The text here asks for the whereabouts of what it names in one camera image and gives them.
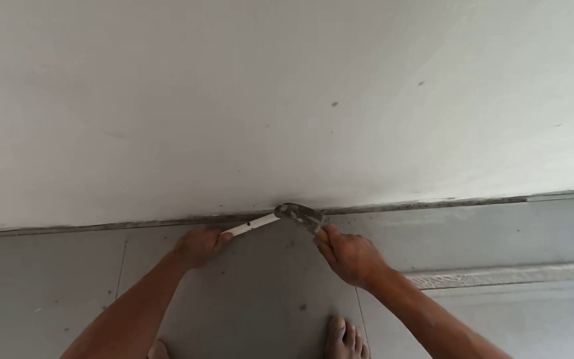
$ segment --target foot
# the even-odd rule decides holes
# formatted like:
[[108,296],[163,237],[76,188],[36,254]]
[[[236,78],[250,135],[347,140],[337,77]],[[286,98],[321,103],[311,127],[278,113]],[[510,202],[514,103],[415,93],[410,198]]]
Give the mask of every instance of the foot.
[[354,325],[334,317],[329,322],[325,359],[369,359],[369,348]]
[[170,359],[165,344],[160,340],[155,340],[150,351],[147,352],[147,359]]

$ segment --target floor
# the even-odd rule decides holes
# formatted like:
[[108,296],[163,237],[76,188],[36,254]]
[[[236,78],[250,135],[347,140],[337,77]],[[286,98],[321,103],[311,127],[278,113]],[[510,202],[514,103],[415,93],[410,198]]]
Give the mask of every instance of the floor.
[[[402,272],[574,262],[574,199],[338,215]],[[223,224],[223,227],[237,225]],[[57,358],[192,226],[0,237],[0,358]],[[426,291],[515,358],[574,358],[574,282]],[[397,319],[281,220],[189,273],[160,335],[172,359],[320,358],[341,314],[377,358],[428,358]]]

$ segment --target finger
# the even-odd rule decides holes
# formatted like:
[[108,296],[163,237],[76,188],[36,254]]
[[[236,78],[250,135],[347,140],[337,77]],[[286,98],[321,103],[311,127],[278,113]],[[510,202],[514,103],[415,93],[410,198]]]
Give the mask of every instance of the finger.
[[314,242],[316,242],[316,239],[320,240],[323,243],[331,244],[331,242],[329,241],[329,235],[327,234],[327,232],[323,228],[318,229],[318,232],[316,232],[316,236],[314,237]]
[[314,238],[314,243],[318,247],[320,254],[322,254],[323,257],[327,260],[327,263],[333,267],[336,262],[338,262],[338,259],[336,259],[334,255],[334,249],[331,248],[330,245],[323,243],[323,241],[319,240],[318,238]]
[[214,251],[218,252],[219,250],[221,250],[230,240],[232,240],[233,237],[234,235],[232,233],[229,232],[221,233],[216,239],[216,244],[214,245]]
[[323,229],[325,232],[327,232],[331,246],[333,246],[334,243],[337,243],[342,238],[342,233],[340,233],[338,227],[333,224],[327,224],[323,227]]

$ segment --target white wall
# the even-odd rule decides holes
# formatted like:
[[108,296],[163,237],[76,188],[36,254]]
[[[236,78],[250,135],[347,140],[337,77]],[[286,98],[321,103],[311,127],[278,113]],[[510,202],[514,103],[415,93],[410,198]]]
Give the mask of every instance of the white wall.
[[574,2],[0,0],[0,227],[566,189]]

